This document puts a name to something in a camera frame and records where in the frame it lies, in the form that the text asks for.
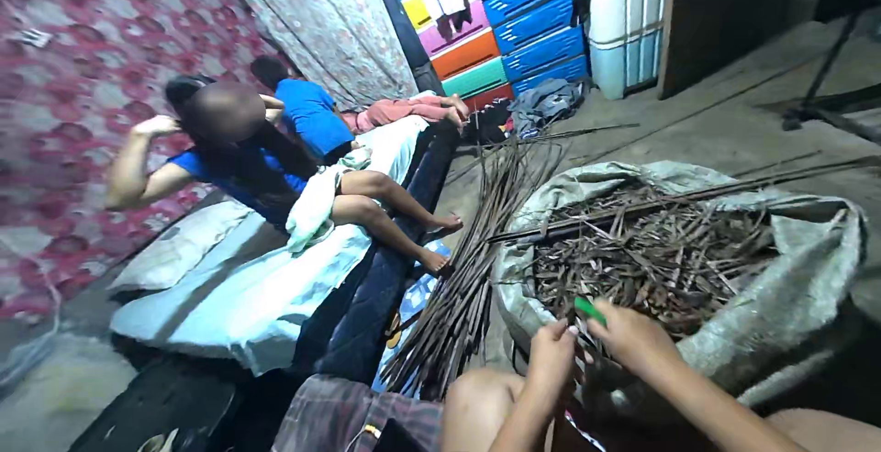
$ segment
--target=blue t-shirt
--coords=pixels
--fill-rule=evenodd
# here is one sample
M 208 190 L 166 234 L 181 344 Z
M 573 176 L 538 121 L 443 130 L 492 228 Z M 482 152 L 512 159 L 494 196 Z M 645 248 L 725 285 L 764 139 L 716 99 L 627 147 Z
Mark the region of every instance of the blue t-shirt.
M 263 156 L 263 160 L 266 161 L 266 165 L 269 166 L 270 170 L 279 173 L 284 172 L 279 160 L 266 152 L 265 149 L 253 144 L 248 144 L 247 142 L 241 143 L 239 147 L 240 151 L 244 152 L 242 155 L 243 157 L 256 157 L 259 154 Z M 232 161 L 230 161 L 228 166 L 222 164 L 219 166 L 217 164 L 208 165 L 198 152 L 187 150 L 177 156 L 170 157 L 168 163 L 174 163 L 175 165 L 180 166 L 196 180 L 209 182 L 220 187 L 220 189 L 226 192 L 226 194 L 231 195 L 242 204 L 260 213 L 266 218 L 266 221 L 272 223 L 272 225 L 284 232 L 284 224 L 287 222 L 287 215 L 291 210 L 263 206 L 257 199 L 249 194 L 246 189 L 235 186 L 231 179 L 231 175 L 233 175 Z M 291 186 L 292 190 L 297 194 L 301 194 L 303 189 L 306 188 L 306 181 L 297 175 L 284 173 L 284 180 L 287 181 L 288 185 Z
M 346 123 L 333 112 L 333 97 L 322 86 L 300 79 L 284 79 L 275 97 L 284 103 L 283 122 L 296 131 L 316 156 L 355 140 Z

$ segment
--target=pink drawer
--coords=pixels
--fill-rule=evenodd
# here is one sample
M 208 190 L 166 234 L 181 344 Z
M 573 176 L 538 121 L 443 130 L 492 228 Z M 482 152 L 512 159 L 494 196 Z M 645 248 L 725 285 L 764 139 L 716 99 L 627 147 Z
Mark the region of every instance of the pink drawer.
M 454 45 L 463 39 L 476 36 L 481 30 L 489 28 L 490 21 L 486 19 L 484 3 L 481 0 L 474 0 L 469 6 L 471 8 L 471 23 L 463 23 L 462 31 L 460 32 L 453 30 L 453 37 L 450 38 L 450 40 L 446 40 L 441 36 L 436 23 L 432 25 L 431 28 L 419 33 L 419 41 L 422 43 L 422 47 L 425 48 L 425 52 L 428 53 L 429 57 L 436 56 L 449 46 Z

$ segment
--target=long black hair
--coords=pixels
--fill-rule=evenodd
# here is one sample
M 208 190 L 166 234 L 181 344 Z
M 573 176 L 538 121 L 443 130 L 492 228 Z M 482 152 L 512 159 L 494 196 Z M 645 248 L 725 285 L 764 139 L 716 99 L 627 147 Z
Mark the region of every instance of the long black hair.
M 300 197 L 279 172 L 266 165 L 261 155 L 247 151 L 237 151 L 235 144 L 224 145 L 212 142 L 206 136 L 211 121 L 204 120 L 202 109 L 195 103 L 195 94 L 208 84 L 216 81 L 206 75 L 181 75 L 166 85 L 166 98 L 180 118 L 181 128 L 193 140 L 193 151 L 199 154 L 205 165 L 211 168 L 228 169 L 224 175 L 231 183 L 253 196 L 261 205 L 268 208 L 290 210 L 293 202 Z M 255 143 L 274 156 L 285 173 L 308 180 L 318 171 L 314 158 L 306 150 L 300 137 L 291 138 L 282 134 L 268 121 L 260 124 L 248 142 Z

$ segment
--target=orange drawer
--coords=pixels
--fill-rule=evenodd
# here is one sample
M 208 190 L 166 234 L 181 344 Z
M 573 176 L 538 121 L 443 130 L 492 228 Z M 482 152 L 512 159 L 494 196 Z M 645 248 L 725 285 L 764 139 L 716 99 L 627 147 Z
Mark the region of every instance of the orange drawer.
M 432 60 L 432 65 L 441 80 L 462 73 L 475 67 L 484 61 L 501 56 L 499 46 L 496 45 L 492 30 L 484 30 L 479 36 L 475 36 L 467 42 L 460 43 Z
M 480 111 L 484 106 L 489 105 L 493 99 L 508 98 L 513 100 L 513 89 L 511 84 L 500 85 L 495 89 L 485 90 L 476 96 L 464 99 L 465 105 L 473 112 Z

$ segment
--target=hand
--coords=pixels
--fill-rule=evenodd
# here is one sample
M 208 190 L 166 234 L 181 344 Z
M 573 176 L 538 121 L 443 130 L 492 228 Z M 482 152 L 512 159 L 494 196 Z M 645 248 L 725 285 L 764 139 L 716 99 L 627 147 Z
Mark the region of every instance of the hand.
M 181 131 L 181 125 L 177 120 L 166 115 L 156 115 L 149 120 L 138 123 L 131 129 L 135 134 L 157 137 L 160 135 L 175 134 Z
M 526 391 L 552 407 L 563 390 L 573 382 L 575 335 L 565 319 L 545 325 L 530 345 L 530 368 L 526 373 Z
M 612 356 L 633 374 L 646 379 L 657 363 L 682 362 L 682 356 L 664 328 L 647 316 L 633 309 L 612 306 L 602 299 L 595 300 L 594 307 L 605 316 L 606 326 L 591 319 L 588 331 L 602 340 Z

